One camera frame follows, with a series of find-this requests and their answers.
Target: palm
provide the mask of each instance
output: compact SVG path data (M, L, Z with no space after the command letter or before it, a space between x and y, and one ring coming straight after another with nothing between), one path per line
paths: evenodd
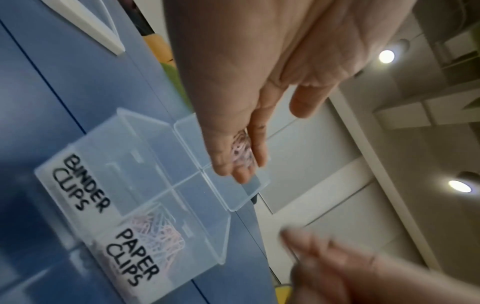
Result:
M339 82L393 35L414 0L165 1L175 60L197 112L213 167L246 182L232 164L245 127L260 166L266 124L290 84L290 109L309 116Z

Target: ceiling light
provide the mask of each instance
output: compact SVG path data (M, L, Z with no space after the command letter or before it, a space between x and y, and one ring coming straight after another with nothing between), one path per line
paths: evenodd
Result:
M459 192L470 193L472 191L472 188L470 188L470 186L457 180L449 181L448 185Z
M395 53L390 50L384 50L378 56L378 59L382 63L391 63L395 59Z

